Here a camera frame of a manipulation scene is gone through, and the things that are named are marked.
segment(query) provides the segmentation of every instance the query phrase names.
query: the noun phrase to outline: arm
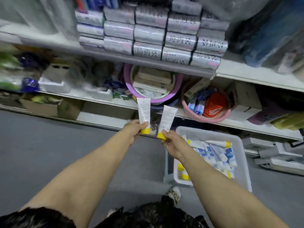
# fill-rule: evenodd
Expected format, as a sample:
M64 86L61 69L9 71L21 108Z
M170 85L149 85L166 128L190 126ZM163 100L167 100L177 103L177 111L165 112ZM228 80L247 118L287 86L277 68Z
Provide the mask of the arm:
M105 144L69 165L21 210L47 207L72 219L78 228L88 227L115 171L140 129L147 122L130 122Z
M164 142L167 151L187 170L216 228L288 228L253 194L209 165L181 136L173 131L162 133L171 140Z

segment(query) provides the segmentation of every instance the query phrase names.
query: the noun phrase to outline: orange package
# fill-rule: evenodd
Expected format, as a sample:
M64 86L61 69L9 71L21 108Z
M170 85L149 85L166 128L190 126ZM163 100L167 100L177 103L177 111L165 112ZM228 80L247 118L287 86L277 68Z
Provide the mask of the orange package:
M203 115L207 118L213 118L226 106L225 97L217 91L206 101Z

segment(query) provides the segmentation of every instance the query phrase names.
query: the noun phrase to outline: forearm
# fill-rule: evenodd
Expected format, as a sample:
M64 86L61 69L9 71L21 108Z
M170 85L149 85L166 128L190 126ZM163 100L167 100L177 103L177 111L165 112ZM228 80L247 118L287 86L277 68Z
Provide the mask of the forearm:
M25 207L56 209L86 227L128 148L126 136L116 133L60 172Z
M183 165L216 228L287 227L253 194L214 169L190 148Z

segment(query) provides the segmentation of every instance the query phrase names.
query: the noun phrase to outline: hand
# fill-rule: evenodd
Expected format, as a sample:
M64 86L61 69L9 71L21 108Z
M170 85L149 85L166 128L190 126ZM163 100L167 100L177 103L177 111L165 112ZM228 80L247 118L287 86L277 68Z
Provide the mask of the hand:
M130 141L130 145L133 145L136 138L138 138L140 130L145 129L149 125L148 122L144 122L143 124L139 124L139 120L133 120L125 124L121 132L123 132L127 137L128 141Z
M187 151L193 151L188 143L179 134L170 130L169 132L163 130L162 134L167 138L166 141L162 141L169 154L179 160L181 163L184 162L184 154Z

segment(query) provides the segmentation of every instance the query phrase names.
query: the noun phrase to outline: gray floor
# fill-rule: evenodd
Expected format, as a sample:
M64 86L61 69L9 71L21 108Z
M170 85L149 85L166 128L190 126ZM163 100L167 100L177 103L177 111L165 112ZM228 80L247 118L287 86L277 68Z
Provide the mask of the gray floor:
M0 110L0 215L18 210L57 173L103 144L115 132ZM291 228L303 227L304 177L261 169L248 160L253 193ZM165 151L141 137L122 161L90 227L108 210L156 201L163 184ZM179 207L205 214L195 191L181 188Z

